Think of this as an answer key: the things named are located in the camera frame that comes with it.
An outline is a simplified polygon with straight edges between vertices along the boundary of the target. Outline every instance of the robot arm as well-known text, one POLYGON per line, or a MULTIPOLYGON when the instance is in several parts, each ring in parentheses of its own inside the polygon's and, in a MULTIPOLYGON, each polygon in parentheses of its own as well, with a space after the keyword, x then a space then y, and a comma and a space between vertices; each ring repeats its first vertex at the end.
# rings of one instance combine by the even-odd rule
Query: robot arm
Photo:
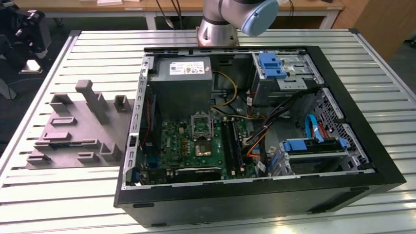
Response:
POLYGON ((235 46, 236 29, 259 36, 271 26, 277 11, 277 0, 204 0, 199 45, 235 46))
POLYGON ((29 59, 43 58, 51 43, 45 14, 23 11, 11 0, 0 0, 0 57, 20 72, 29 59))

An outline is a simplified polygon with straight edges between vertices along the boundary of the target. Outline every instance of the cable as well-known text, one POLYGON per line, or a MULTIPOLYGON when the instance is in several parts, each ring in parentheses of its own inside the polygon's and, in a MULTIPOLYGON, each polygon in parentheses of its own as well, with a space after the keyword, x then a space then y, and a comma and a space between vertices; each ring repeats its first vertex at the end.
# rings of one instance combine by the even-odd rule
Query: cable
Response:
POLYGON ((325 127, 324 127, 321 122, 317 123, 317 126, 319 126, 319 128, 320 128, 320 130, 323 132, 324 137, 329 137, 329 135, 327 133, 327 130, 325 130, 325 127))
POLYGON ((221 104, 217 104, 217 105, 212 105, 211 107, 227 106, 229 103, 232 103, 232 102, 235 101, 236 94, 237 94, 237 89, 236 89, 237 86, 236 86, 236 84, 235 84, 235 81, 233 81, 233 80, 229 78, 229 76, 225 75, 223 72, 215 71, 215 72, 212 72, 212 73, 217 73, 217 74, 223 75, 223 77, 225 77, 225 78, 229 80, 229 82, 233 84, 233 98, 232 98, 228 102, 221 103, 221 104))
POLYGON ((144 146, 144 144, 145 144, 145 141, 147 141, 147 139, 148 139, 148 136, 149 136, 149 134, 151 134, 151 102, 149 102, 149 98, 148 98, 148 97, 145 98, 145 102, 147 102, 147 104, 148 104, 148 107, 147 107, 148 131, 147 131, 145 136, 144 136, 144 139, 143 139, 141 148, 143 148, 143 146, 144 146))
POLYGON ((289 3, 291 3, 291 12, 289 12, 289 15, 288 16, 292 16, 292 18, 293 18, 293 15, 295 15, 295 6, 293 6, 293 2, 292 2, 292 0, 288 0, 289 1, 289 3))
POLYGON ((232 114, 228 114, 225 113, 224 111, 221 111, 219 108, 216 107, 211 107, 212 109, 215 109, 219 113, 221 113, 223 115, 225 116, 229 116, 229 117, 236 117, 236 118, 244 118, 244 119, 256 119, 256 118, 249 118, 249 117, 245 117, 245 116, 240 116, 240 115, 232 115, 232 114))
POLYGON ((175 10, 176 10, 176 13, 177 13, 177 16, 180 18, 180 25, 181 25, 181 29, 183 29, 183 11, 181 11, 181 4, 179 2, 179 0, 176 0, 176 3, 177 3, 177 9, 176 9, 176 5, 173 3, 173 0, 171 0, 172 4, 173 4, 173 7, 175 7, 175 10))
POLYGON ((27 80, 45 80, 45 79, 43 79, 43 78, 21 79, 21 80, 19 80, 19 81, 15 81, 15 82, 9 83, 8 85, 17 84, 17 83, 20 83, 21 81, 27 81, 27 80))
POLYGON ((175 29, 175 26, 173 26, 172 21, 167 18, 167 15, 164 14, 164 11, 163 11, 161 6, 160 6, 160 3, 159 3, 159 0, 156 0, 156 3, 157 3, 157 6, 159 6, 161 15, 163 15, 163 17, 164 17, 164 21, 167 22, 168 26, 169 26, 172 29, 175 29))
POLYGON ((263 134, 263 136, 257 139, 256 143, 253 144, 253 146, 249 148, 248 152, 247 152, 247 157, 260 157, 257 155, 252 155, 252 151, 256 147, 256 145, 260 143, 260 141, 263 140, 263 138, 265 137, 267 132, 263 134))
POLYGON ((175 7, 175 11, 176 11, 177 17, 180 18, 180 26, 181 26, 181 29, 183 29, 183 18, 181 18, 181 12, 180 12, 180 10, 177 10, 177 7, 176 7, 176 5, 175 5, 173 0, 171 0, 171 2, 172 2, 172 5, 173 5, 173 7, 175 7))
POLYGON ((256 118, 257 116, 252 116, 251 110, 252 110, 252 106, 249 106, 249 107, 247 108, 247 116, 251 117, 251 118, 256 118))

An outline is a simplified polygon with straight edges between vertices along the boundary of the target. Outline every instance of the white table surface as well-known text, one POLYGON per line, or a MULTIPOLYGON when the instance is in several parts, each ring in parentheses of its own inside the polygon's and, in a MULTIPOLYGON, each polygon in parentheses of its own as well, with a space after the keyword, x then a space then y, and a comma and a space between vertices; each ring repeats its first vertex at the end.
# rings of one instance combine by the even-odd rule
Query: white table surface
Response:
POLYGON ((93 81, 104 97, 135 97, 143 48, 196 46, 195 31, 97 31, 68 38, 0 159, 0 233, 384 233, 416 230, 416 97, 360 35, 348 30, 269 30, 239 34, 240 45, 319 45, 407 183, 340 211, 145 230, 113 208, 119 167, 27 170, 53 93, 93 81))

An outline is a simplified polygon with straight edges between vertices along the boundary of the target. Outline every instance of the connector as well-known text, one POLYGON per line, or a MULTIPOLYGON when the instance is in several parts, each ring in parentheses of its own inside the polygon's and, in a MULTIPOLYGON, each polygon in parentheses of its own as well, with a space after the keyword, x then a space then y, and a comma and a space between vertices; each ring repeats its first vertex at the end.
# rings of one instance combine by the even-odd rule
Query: connector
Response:
POLYGON ((168 18, 165 19, 165 21, 167 21, 167 25, 168 25, 172 29, 175 29, 172 21, 171 21, 168 18))

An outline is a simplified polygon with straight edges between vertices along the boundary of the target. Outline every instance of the floor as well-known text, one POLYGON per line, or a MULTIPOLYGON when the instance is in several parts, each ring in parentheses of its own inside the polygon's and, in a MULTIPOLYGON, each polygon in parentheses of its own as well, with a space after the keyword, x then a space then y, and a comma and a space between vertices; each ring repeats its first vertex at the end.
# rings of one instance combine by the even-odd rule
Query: floor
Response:
MULTIPOLYGON (((185 19, 183 24, 187 29, 193 29, 201 19, 185 19)), ((0 97, 0 112, 7 115, 0 116, 0 155, 7 147, 7 144, 13 136, 21 118, 31 105, 31 101, 36 95, 39 87, 41 85, 41 78, 48 74, 49 68, 53 64, 55 58, 60 52, 63 44, 67 40, 68 34, 72 30, 147 30, 144 18, 80 18, 80 19, 64 19, 64 26, 57 27, 55 22, 48 19, 48 25, 52 35, 52 43, 48 48, 48 55, 41 61, 44 71, 41 74, 35 75, 19 75, 8 68, 4 61, 0 59, 0 78, 12 83, 19 80, 24 81, 12 85, 13 90, 20 95, 16 101, 7 100, 0 97)), ((156 19, 156 25, 159 29, 169 29, 164 23, 163 18, 156 19)), ((413 92, 416 92, 416 48, 411 47, 409 43, 404 43, 395 54, 389 65, 396 71, 401 79, 408 84, 413 92)))

